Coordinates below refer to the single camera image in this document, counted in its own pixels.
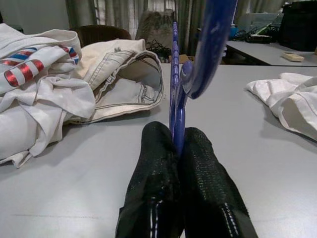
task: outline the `blue plastic clothes hanger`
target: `blue plastic clothes hanger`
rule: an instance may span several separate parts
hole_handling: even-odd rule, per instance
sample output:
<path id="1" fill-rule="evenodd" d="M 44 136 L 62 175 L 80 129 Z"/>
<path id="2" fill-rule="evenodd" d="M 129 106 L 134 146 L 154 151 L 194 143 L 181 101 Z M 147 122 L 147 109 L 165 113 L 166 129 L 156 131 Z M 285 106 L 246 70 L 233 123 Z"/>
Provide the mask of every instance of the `blue plastic clothes hanger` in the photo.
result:
<path id="1" fill-rule="evenodd" d="M 236 0 L 206 1 L 195 64 L 187 61 L 180 73 L 178 29 L 177 23 L 173 24 L 169 128 L 179 155 L 184 145 L 187 98 L 199 97 L 212 81 L 228 39 L 235 7 Z"/>

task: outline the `brown chair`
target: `brown chair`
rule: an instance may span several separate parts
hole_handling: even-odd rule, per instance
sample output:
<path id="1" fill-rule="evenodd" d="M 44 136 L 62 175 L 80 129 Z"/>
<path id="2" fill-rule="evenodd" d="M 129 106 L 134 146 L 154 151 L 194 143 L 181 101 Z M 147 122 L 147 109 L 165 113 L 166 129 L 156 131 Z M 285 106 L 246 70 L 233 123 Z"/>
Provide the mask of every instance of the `brown chair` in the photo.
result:
<path id="1" fill-rule="evenodd" d="M 114 26 L 81 26 L 71 30 L 77 32 L 81 47 L 100 41 L 111 41 L 115 39 L 131 40 L 129 32 Z"/>

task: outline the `curtain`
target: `curtain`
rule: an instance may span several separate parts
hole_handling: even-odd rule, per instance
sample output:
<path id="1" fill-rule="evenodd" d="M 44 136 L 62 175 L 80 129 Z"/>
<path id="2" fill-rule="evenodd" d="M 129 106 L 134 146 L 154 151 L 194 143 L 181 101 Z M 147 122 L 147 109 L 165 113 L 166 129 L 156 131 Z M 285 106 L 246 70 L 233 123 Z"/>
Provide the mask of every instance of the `curtain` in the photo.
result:
<path id="1" fill-rule="evenodd" d="M 204 0 L 179 0 L 177 12 L 178 44 L 182 54 L 194 56 L 199 28 L 202 27 Z"/>
<path id="2" fill-rule="evenodd" d="M 94 0 L 66 0 L 66 8 L 70 29 L 97 24 Z"/>
<path id="3" fill-rule="evenodd" d="M 171 48 L 171 28 L 176 16 L 180 53 L 194 56 L 205 0 L 66 0 L 66 6 L 71 28 L 116 26 L 127 30 L 132 39 L 159 38 L 167 48 Z M 155 33 L 148 36 L 149 29 Z"/>
<path id="4" fill-rule="evenodd" d="M 132 39 L 146 11 L 175 11 L 174 0 L 95 0 L 97 22 L 127 30 Z"/>

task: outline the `gray table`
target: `gray table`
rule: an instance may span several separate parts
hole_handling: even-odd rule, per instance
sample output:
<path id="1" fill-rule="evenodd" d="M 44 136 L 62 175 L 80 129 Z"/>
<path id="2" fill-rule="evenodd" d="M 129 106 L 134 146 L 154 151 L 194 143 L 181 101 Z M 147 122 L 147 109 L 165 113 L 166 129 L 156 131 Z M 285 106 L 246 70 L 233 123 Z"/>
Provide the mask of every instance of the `gray table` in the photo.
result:
<path id="1" fill-rule="evenodd" d="M 202 129 L 236 182 L 261 238 L 315 238 L 317 144 L 285 131 L 245 85 L 282 72 L 317 68 L 220 66 L 211 86 L 188 100 L 187 126 Z M 4 238 L 112 238 L 138 160 L 141 131 L 168 124 L 165 97 L 150 112 L 87 126 L 67 126 L 64 139 L 17 170 L 0 167 Z"/>
<path id="2" fill-rule="evenodd" d="M 251 44 L 247 42 L 228 41 L 229 51 L 237 52 L 247 58 L 252 58 L 255 62 L 271 66 L 305 66 L 317 67 L 317 56 L 314 52 L 300 52 L 278 43 L 271 44 Z M 304 57 L 303 62 L 291 62 L 281 57 L 284 52 L 292 52 Z"/>

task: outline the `white cloth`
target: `white cloth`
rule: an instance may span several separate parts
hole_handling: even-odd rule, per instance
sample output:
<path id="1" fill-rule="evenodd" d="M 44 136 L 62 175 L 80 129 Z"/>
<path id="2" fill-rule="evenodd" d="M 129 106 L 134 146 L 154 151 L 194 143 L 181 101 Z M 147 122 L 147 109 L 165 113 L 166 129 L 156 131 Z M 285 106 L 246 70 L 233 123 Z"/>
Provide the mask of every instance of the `white cloth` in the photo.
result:
<path id="1" fill-rule="evenodd" d="M 156 107 L 163 96 L 160 61 L 147 51 L 145 41 L 113 40 L 82 48 L 83 57 L 72 77 L 89 83 L 95 94 L 96 109 L 91 123 L 126 113 Z"/>
<path id="2" fill-rule="evenodd" d="M 0 24 L 0 164 L 21 167 L 62 139 L 66 120 L 91 116 L 89 84 L 70 77 L 80 57 L 75 32 L 24 35 Z"/>
<path id="3" fill-rule="evenodd" d="M 267 104 L 286 129 L 317 141 L 317 77 L 283 73 L 280 79 L 251 82 L 247 90 Z"/>

